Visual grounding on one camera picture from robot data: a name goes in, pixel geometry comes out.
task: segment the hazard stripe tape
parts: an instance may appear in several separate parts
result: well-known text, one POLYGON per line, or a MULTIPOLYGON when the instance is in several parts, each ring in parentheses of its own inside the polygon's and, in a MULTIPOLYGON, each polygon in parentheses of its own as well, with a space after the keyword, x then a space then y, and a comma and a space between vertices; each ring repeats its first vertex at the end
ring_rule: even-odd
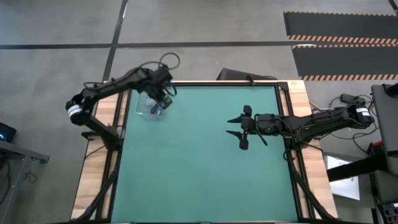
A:
POLYGON ((346 15, 346 16, 392 16, 390 14, 375 14, 375 13, 340 13, 340 12, 299 12, 299 11, 284 11, 285 13, 302 13, 302 14, 329 14, 329 15, 346 15))
POLYGON ((311 40, 327 42, 346 42, 354 44, 398 44, 397 39, 365 38, 365 37, 330 37, 316 35, 288 35, 289 40, 311 40))
POLYGON ((343 48, 343 47, 397 47, 397 44, 329 44, 329 45, 293 45, 296 48, 343 48))
POLYGON ((398 80, 398 74, 386 75, 305 75, 305 81, 355 81, 355 80, 398 80))

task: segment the green tabletop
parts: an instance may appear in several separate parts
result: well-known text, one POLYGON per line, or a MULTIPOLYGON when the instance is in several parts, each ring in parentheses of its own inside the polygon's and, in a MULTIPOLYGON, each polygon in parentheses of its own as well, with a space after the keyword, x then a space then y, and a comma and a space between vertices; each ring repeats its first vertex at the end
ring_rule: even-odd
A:
POLYGON ((297 221, 283 139, 249 136, 235 118, 250 105, 278 114, 273 86, 178 86, 163 121, 129 110, 112 222, 297 221))

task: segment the gray floor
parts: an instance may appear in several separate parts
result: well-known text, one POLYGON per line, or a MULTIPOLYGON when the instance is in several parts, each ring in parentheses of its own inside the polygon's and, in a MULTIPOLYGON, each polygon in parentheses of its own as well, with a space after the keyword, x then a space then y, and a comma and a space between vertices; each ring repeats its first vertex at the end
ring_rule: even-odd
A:
MULTIPOLYGON (((110 43, 120 5, 121 0, 0 0, 0 44, 110 43)), ((386 0, 130 0, 119 42, 287 40, 282 11, 394 13, 386 0)), ((289 47, 119 49, 111 76, 119 77, 169 51, 182 60, 172 72, 176 80, 214 80, 223 67, 298 79, 289 47)), ((13 223, 70 217, 87 142, 80 136, 83 128, 71 124, 64 106, 83 82, 101 81, 108 52, 0 50, 0 121, 18 130, 17 144, 51 155, 46 166, 32 165, 39 179, 25 184, 13 223)), ((312 101, 327 106, 341 93, 369 95, 374 83, 393 82, 306 82, 306 87, 312 101)), ((346 129, 336 135, 353 133, 346 129)), ((378 132, 358 141, 366 147, 377 140, 378 132)), ((321 145, 326 152, 364 156, 351 141, 325 138, 321 145)), ((339 216, 371 222, 366 177, 361 178, 361 198, 354 202, 336 197, 339 216)))

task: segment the transparent plastic box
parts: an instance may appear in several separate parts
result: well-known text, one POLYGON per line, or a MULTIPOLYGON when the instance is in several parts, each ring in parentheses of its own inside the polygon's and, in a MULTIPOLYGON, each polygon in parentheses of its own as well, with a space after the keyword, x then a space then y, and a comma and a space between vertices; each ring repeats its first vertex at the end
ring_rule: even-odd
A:
POLYGON ((145 92, 142 92, 139 96, 136 112, 144 119, 156 121, 162 121, 166 114, 166 110, 161 108, 156 101, 150 98, 145 92))

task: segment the wooden table frame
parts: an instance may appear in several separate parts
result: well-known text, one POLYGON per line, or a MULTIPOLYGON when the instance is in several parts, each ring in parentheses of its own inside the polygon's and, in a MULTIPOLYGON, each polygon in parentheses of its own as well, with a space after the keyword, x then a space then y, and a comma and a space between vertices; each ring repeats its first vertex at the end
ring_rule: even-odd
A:
MULTIPOLYGON (((238 83, 247 83, 249 81, 177 81, 174 83, 230 83, 230 84, 238 84, 238 83)), ((305 91, 304 82, 301 80, 277 80, 277 81, 255 81, 255 83, 285 83, 283 88, 279 88, 281 95, 281 102, 283 107, 283 112, 285 115, 289 114, 289 103, 291 103, 291 110, 296 116, 306 116, 311 113, 310 105, 308 102, 307 92, 305 91), (288 95, 286 96, 284 88, 288 87, 288 95)), ((130 93, 131 91, 126 91, 124 93, 120 93, 120 95, 113 95, 108 98, 105 98, 99 101, 97 109, 96 109, 96 118, 99 119, 104 124, 117 124, 118 126, 125 126, 127 121, 127 116, 130 102, 130 93)), ((313 140, 311 145, 319 147, 319 142, 313 140)), ((95 139, 88 143, 88 147, 86 153, 90 153, 95 149, 101 147, 103 145, 100 139, 95 139)), ((318 201, 324 206, 324 208, 334 217, 337 217, 337 211, 335 207, 335 203, 333 200, 333 196, 331 193, 328 176, 326 174, 325 164, 323 162, 322 152, 318 149, 314 149, 312 147, 307 147, 302 149, 302 162, 299 164, 298 159, 295 160, 296 168, 299 172, 305 169, 306 172, 301 172, 301 174, 307 175, 307 180, 310 186, 311 191, 314 193, 318 201)), ((109 175, 109 173, 113 170, 116 160, 120 159, 118 156, 118 152, 107 152, 107 150, 100 149, 98 152, 92 154, 88 157, 82 168, 80 182, 78 186, 78 190, 76 193, 75 203, 73 206, 73 211, 71 218, 79 217, 87 208, 87 206, 91 203, 91 201, 95 198, 96 194, 100 191, 101 182, 103 179, 103 174, 105 171, 105 167, 108 168, 105 174, 109 175), (105 166, 105 161, 108 158, 108 162, 110 166, 105 166)), ((300 204, 301 204, 301 212, 303 217, 305 218, 320 218, 319 215, 315 212, 311 216, 313 212, 312 207, 309 207, 307 204, 307 199, 305 198, 301 188, 297 186, 298 194, 300 195, 300 204)), ((109 205, 111 198, 114 197, 114 188, 111 187, 104 199, 104 206, 102 207, 102 215, 97 218, 106 218, 109 209, 109 205)))

